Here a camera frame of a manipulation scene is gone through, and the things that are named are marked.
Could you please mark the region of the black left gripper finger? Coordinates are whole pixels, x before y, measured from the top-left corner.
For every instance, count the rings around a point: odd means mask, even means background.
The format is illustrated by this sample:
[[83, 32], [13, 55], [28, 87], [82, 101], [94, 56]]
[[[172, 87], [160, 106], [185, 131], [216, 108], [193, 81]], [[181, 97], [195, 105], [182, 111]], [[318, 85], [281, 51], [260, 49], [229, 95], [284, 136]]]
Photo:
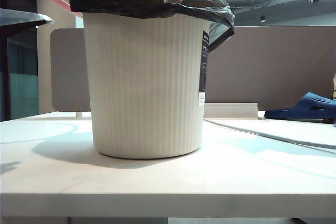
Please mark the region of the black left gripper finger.
[[42, 22], [42, 24], [50, 25], [55, 23], [53, 19], [44, 14], [1, 8], [1, 27], [21, 25], [31, 22]]

